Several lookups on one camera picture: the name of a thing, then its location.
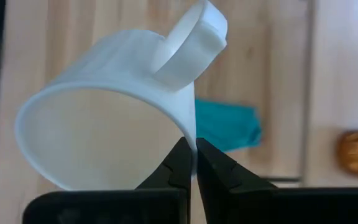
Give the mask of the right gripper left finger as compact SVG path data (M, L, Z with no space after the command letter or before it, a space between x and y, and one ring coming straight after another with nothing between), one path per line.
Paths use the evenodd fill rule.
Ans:
M133 190L58 191L26 206L22 224L188 224L193 152L185 138Z

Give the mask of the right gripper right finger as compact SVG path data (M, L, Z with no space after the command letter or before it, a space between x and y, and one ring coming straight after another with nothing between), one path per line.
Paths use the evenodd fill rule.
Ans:
M207 224L358 224L358 188L279 188L207 140L196 145Z

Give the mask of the white ceramic mug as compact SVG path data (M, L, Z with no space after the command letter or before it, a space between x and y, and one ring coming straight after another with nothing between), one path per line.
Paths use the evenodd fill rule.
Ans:
M20 109L20 150L65 190L133 189L180 138L195 155L194 82L226 35L223 14L198 0L167 36L103 37Z

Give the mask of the teal microfiber cloth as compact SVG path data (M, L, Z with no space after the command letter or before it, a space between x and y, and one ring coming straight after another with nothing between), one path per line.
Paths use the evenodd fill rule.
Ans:
M256 147L262 141L260 119L252 106L196 99L195 117L196 137L222 152Z

